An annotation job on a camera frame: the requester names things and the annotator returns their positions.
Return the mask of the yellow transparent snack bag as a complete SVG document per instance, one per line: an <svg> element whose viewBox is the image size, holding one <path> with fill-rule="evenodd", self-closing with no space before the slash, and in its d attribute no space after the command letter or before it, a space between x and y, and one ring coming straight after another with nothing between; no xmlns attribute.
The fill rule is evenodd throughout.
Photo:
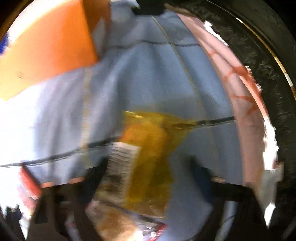
<svg viewBox="0 0 296 241"><path fill-rule="evenodd" d="M196 121L144 111L123 115L122 134L112 145L96 195L138 214L164 218L173 182L169 158Z"/></svg>

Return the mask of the red snack packet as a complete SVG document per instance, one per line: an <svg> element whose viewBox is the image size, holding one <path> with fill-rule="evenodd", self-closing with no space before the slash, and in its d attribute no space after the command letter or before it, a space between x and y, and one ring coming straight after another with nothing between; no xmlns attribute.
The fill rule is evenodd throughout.
<svg viewBox="0 0 296 241"><path fill-rule="evenodd" d="M27 167L22 166L20 170L21 187L20 193L22 198L32 198L37 200L42 195L42 188L38 180L34 175L27 169Z"/></svg>

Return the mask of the orange storage box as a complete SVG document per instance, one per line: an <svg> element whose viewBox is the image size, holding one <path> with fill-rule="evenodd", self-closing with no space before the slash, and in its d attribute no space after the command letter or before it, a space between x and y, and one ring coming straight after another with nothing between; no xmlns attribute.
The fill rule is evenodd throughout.
<svg viewBox="0 0 296 241"><path fill-rule="evenodd" d="M20 1L1 13L1 99L101 58L109 1Z"/></svg>

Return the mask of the brown bread package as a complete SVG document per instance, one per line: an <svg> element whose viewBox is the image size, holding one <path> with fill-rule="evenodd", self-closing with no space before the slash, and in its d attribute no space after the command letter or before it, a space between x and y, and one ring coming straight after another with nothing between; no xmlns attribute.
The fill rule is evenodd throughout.
<svg viewBox="0 0 296 241"><path fill-rule="evenodd" d="M166 225L108 202L93 200L86 214L103 240L158 240Z"/></svg>

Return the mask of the blue quilted table mat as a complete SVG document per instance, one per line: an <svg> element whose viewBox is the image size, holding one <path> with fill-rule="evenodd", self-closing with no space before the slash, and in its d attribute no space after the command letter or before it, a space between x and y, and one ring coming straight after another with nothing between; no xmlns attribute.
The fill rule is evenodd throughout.
<svg viewBox="0 0 296 241"><path fill-rule="evenodd" d="M125 110L211 122L193 130L170 157L174 182L161 240L188 240L212 209L190 175L188 158L229 183L242 183L233 108L206 53L176 13L135 16L130 7L130 1L111 4L110 35L98 63L32 85L1 103L1 207L21 200L21 162L40 182L63 184L85 173L79 145L83 80L90 73L92 163L109 154Z"/></svg>

